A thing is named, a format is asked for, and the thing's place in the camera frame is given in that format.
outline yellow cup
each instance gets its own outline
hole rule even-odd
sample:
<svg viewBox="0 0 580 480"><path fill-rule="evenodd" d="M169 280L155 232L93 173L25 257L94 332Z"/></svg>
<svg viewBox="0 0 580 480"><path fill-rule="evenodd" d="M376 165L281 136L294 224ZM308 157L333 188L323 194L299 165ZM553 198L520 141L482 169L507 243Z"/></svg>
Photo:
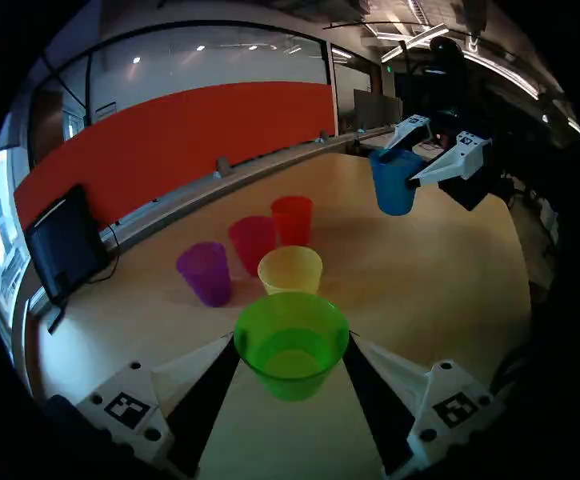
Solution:
<svg viewBox="0 0 580 480"><path fill-rule="evenodd" d="M316 294L321 281L321 257L306 246L282 246L258 264L258 277L268 295L280 292Z"/></svg>

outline blue cup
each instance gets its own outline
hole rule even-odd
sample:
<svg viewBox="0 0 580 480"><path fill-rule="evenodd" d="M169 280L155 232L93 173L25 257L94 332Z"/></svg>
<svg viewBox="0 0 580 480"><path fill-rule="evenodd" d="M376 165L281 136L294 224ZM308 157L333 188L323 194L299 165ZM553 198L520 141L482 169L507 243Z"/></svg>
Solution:
<svg viewBox="0 0 580 480"><path fill-rule="evenodd" d="M376 201L381 212L388 215L409 213L416 189L406 188L406 179L423 166L421 157L407 150L382 149L370 154L370 163Z"/></svg>

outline orange wall panel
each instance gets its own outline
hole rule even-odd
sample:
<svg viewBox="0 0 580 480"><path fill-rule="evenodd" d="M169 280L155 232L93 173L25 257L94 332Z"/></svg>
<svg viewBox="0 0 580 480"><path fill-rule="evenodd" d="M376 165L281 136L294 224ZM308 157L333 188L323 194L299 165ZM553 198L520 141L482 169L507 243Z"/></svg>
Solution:
<svg viewBox="0 0 580 480"><path fill-rule="evenodd" d="M112 223L182 185L232 165L334 134L331 86L252 82L144 102L84 129L48 154L14 192L23 229L72 185Z"/></svg>

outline glass window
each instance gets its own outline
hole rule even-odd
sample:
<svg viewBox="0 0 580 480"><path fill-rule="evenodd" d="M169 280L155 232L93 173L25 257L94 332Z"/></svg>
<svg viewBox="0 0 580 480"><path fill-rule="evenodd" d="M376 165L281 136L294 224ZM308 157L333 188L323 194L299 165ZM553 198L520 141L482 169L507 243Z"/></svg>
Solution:
<svg viewBox="0 0 580 480"><path fill-rule="evenodd" d="M371 92L373 70L378 67L347 50L332 46L334 80L338 109L338 132L344 134L356 130L354 91Z"/></svg>
<svg viewBox="0 0 580 480"><path fill-rule="evenodd" d="M122 40L94 53L92 120L163 95L240 82L327 83L321 43L237 26L194 26Z"/></svg>
<svg viewBox="0 0 580 480"><path fill-rule="evenodd" d="M83 118L72 114L68 111L63 111L63 138L69 140L76 134L80 133L84 128Z"/></svg>
<svg viewBox="0 0 580 480"><path fill-rule="evenodd" d="M9 151L0 151L0 311L11 318L14 292L29 257L15 220L14 199L8 175Z"/></svg>

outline red cup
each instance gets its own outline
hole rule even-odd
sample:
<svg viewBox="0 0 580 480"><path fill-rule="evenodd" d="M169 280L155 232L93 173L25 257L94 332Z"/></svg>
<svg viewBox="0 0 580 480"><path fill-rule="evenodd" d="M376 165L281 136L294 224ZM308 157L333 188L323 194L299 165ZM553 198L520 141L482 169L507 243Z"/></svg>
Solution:
<svg viewBox="0 0 580 480"><path fill-rule="evenodd" d="M282 245L310 243L313 206L306 197L281 197L272 203L272 218Z"/></svg>
<svg viewBox="0 0 580 480"><path fill-rule="evenodd" d="M261 258L276 248L276 231L272 219L241 218L230 226L227 233L247 273L253 277L258 276Z"/></svg>

